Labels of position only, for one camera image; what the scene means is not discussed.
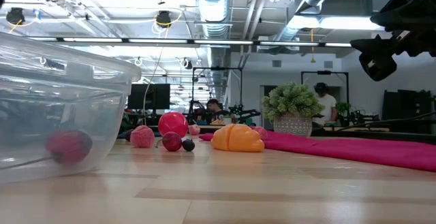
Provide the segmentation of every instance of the ceiling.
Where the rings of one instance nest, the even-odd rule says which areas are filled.
[[[231,0],[230,38],[240,39],[250,0]],[[259,23],[255,29],[257,36],[275,35],[287,23],[287,6],[290,0],[270,2],[266,0]],[[12,7],[22,7],[26,18],[26,27],[17,27],[12,34],[37,37],[130,37],[130,38],[167,38],[200,39],[203,38],[202,19],[198,9],[198,0],[5,0],[0,10],[0,31],[10,32],[13,26],[6,21],[5,15]],[[154,17],[160,10],[169,10],[172,20],[176,20],[168,32],[158,33],[159,27],[153,28]],[[296,37],[300,41],[348,43],[352,39],[371,37],[374,31],[340,30],[316,28],[312,34],[299,31]],[[145,78],[156,69],[153,82],[171,82],[173,84],[190,84],[192,71],[183,67],[182,60],[191,61],[194,67],[209,67],[207,47],[175,48],[139,47],[139,46],[71,46],[79,50],[129,61],[141,66]],[[307,54],[335,54],[341,58],[350,49],[344,48],[304,48],[297,52],[302,57]],[[238,59],[232,54],[232,60]],[[248,62],[261,59],[261,54],[253,53]],[[172,76],[164,78],[162,74]],[[205,85],[209,78],[200,78],[199,85]],[[209,91],[198,91],[208,98]]]

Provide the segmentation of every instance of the ventilation duct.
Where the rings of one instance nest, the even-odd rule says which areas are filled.
[[[228,38],[229,27],[219,24],[228,18],[230,0],[198,0],[198,9],[203,22],[212,24],[203,25],[203,33],[207,39]],[[227,67],[229,65],[227,48],[210,48],[208,62],[211,67]],[[211,78],[215,86],[215,95],[221,98],[224,95],[223,84],[226,84],[227,71],[212,71]]]
[[[288,8],[288,15],[291,17],[288,24],[274,37],[274,41],[289,42],[291,41],[297,32],[300,30],[298,27],[293,27],[291,23],[292,17],[296,13],[307,10],[311,7],[319,7],[324,2],[324,0],[291,0],[290,6]],[[267,50],[270,54],[279,54],[283,51],[283,47],[276,47]]]

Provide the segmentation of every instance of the plastic bin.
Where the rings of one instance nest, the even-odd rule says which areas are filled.
[[[131,82],[140,76],[127,62],[0,33],[0,184],[97,166],[116,140]],[[71,132],[92,146],[66,165],[46,144]]]

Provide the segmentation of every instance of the computer monitor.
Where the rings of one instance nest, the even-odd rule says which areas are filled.
[[[143,109],[147,85],[133,84],[131,86],[131,94],[127,102],[129,109]],[[146,96],[145,109],[170,109],[170,85],[150,84]]]

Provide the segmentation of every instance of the man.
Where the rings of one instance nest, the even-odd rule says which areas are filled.
[[[225,116],[232,118],[232,122],[234,123],[235,116],[230,114],[230,112],[223,110],[217,99],[210,99],[206,105],[207,109],[214,113],[211,125],[224,125]]]
[[[318,102],[324,106],[324,109],[320,113],[322,118],[314,118],[313,121],[324,125],[327,121],[336,121],[338,112],[336,110],[336,99],[327,93],[328,86],[323,82],[319,82],[315,85],[316,98]]]

